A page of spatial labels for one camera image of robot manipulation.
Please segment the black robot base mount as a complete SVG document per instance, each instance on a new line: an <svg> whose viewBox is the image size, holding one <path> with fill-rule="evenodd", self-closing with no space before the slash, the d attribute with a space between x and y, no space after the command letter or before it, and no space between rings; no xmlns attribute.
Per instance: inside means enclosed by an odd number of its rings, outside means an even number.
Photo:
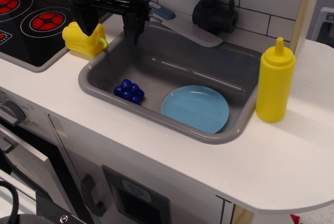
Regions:
<svg viewBox="0 0 334 224"><path fill-rule="evenodd" d="M18 223L18 224L52 224L52 223L64 223L64 224L79 224L84 223L77 217L71 215L66 210L62 209L58 205L54 204L45 195L36 192L35 194L35 212L30 213L30 210L26 207L29 213L19 214L19 210L23 210L23 201L20 200L20 196L14 198L10 210L6 210L7 216L1 217L1 224L3 223Z"/></svg>

